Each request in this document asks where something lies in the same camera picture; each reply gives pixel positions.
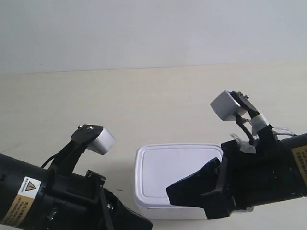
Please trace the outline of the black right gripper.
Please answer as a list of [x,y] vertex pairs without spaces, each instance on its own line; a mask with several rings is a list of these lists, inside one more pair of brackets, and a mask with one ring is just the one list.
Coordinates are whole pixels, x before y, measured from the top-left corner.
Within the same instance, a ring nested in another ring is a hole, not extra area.
[[294,168],[282,142],[271,125],[257,134],[256,153],[244,153],[237,142],[226,142],[221,161],[215,157],[167,187],[170,204],[203,206],[207,219],[220,219],[235,211],[292,199]]

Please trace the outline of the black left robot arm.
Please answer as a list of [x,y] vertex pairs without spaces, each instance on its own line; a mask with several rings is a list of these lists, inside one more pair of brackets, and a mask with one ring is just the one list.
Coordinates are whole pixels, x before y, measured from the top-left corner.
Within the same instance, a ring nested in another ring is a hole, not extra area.
[[0,157],[0,222],[22,230],[150,230],[153,224],[104,188],[105,177],[57,174]]

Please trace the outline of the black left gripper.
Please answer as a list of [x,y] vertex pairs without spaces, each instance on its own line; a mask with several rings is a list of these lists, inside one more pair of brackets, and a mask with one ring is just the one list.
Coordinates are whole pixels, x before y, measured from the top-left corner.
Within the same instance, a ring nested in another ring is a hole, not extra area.
[[153,224],[104,188],[105,177],[52,172],[41,186],[37,230],[151,230]]

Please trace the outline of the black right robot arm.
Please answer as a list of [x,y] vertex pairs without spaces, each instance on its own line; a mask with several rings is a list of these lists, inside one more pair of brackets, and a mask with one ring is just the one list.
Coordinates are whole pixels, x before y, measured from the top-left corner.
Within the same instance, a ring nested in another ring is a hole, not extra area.
[[306,134],[279,140],[272,126],[258,132],[255,153],[244,153],[235,140],[221,145],[213,158],[166,192],[174,206],[199,207],[207,219],[220,219],[256,206],[307,195]]

